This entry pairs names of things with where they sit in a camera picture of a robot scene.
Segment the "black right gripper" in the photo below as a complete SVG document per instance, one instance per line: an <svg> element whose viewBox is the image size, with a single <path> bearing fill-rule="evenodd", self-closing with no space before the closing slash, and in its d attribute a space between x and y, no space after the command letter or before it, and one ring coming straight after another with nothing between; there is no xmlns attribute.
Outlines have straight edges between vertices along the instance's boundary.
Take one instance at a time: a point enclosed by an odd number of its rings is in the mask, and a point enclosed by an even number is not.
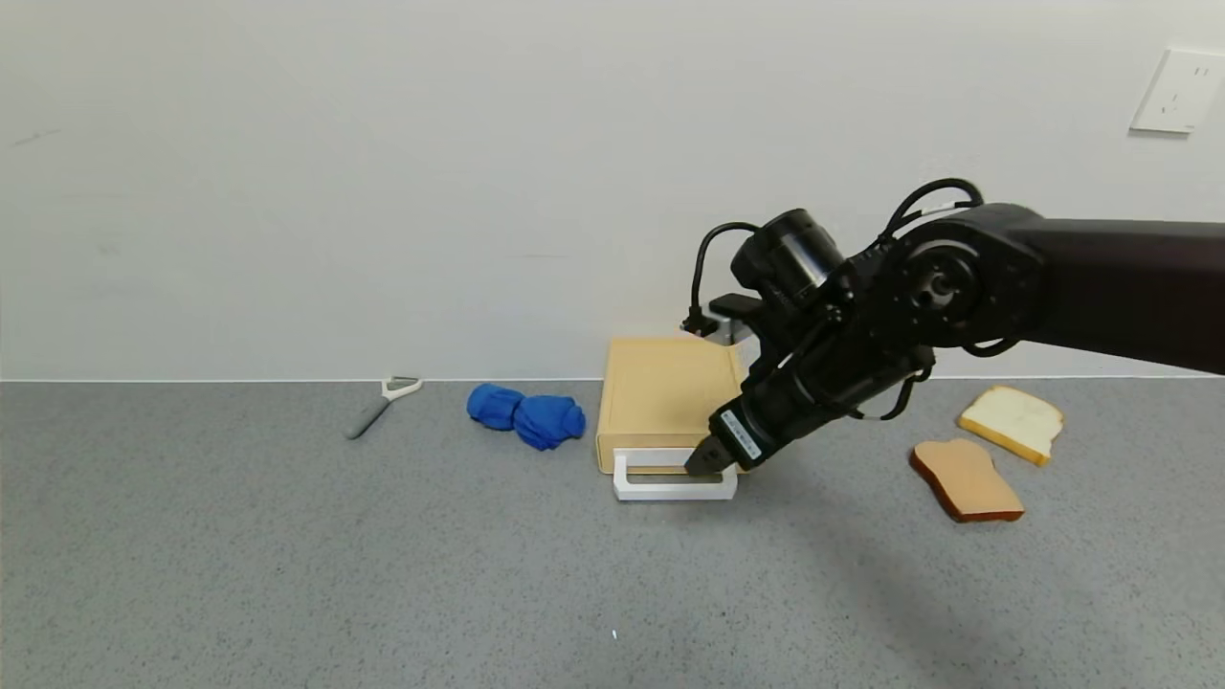
<svg viewBox="0 0 1225 689"><path fill-rule="evenodd" d="M848 414L855 357L818 347L786 358L771 347L737 347L744 367L740 395L710 417L710 435L685 462L691 477L722 474L739 465L761 466L793 441Z"/></svg>

